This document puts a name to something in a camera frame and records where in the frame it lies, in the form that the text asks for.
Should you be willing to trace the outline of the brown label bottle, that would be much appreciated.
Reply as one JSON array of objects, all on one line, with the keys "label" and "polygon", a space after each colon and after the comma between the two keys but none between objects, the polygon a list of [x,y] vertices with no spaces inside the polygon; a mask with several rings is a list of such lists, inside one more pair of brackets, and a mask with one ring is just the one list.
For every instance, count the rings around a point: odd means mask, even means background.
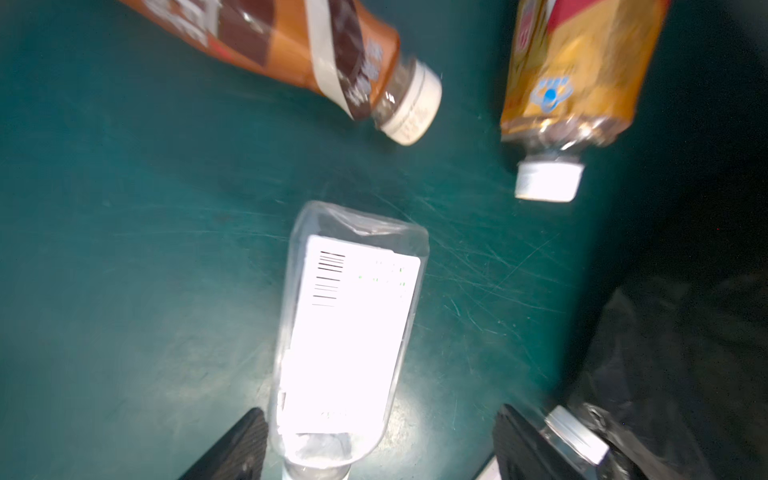
[{"label": "brown label bottle", "polygon": [[431,126],[440,78],[359,1],[130,1],[128,7],[224,63],[312,90],[410,146]]}]

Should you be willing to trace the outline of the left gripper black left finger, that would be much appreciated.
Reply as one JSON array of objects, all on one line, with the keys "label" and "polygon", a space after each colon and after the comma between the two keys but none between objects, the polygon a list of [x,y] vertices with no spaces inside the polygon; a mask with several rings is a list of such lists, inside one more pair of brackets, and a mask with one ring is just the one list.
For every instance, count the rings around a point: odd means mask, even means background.
[{"label": "left gripper black left finger", "polygon": [[179,480],[259,480],[268,432],[263,410],[248,410]]}]

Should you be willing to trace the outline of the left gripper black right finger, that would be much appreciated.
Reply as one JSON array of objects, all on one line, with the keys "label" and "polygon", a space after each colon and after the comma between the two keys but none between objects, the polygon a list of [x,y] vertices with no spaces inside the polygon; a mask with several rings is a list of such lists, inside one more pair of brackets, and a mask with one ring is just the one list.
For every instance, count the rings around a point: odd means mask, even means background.
[{"label": "left gripper black right finger", "polygon": [[496,414],[493,447],[502,480],[583,479],[509,404],[504,404]]}]

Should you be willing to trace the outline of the small clear white label bottle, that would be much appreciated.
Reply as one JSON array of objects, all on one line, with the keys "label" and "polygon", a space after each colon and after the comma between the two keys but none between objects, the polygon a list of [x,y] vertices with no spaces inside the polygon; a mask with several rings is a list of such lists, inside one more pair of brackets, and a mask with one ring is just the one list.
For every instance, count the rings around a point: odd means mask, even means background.
[{"label": "small clear white label bottle", "polygon": [[382,440],[430,254],[425,228],[320,201],[294,224],[269,441],[286,479],[345,479]]}]

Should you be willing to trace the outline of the brown tea bottle back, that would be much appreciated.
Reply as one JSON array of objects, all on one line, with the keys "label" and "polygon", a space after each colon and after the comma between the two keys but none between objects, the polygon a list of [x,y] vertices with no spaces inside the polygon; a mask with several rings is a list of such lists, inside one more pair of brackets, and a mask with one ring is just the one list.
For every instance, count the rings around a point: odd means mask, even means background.
[{"label": "brown tea bottle back", "polygon": [[571,202],[583,150],[634,119],[670,4],[645,0],[519,2],[501,138],[522,146],[515,196]]}]

